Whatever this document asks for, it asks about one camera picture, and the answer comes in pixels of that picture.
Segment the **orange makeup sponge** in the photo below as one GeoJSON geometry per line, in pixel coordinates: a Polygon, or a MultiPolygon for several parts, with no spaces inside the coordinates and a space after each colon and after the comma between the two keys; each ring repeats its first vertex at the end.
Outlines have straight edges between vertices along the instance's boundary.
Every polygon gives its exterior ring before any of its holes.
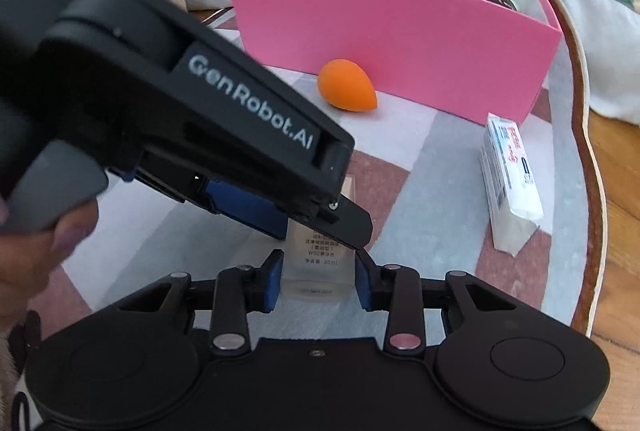
{"type": "Polygon", "coordinates": [[[355,62],[335,59],[318,75],[318,90],[329,104],[347,111],[369,111],[378,107],[376,90],[355,62]]]}

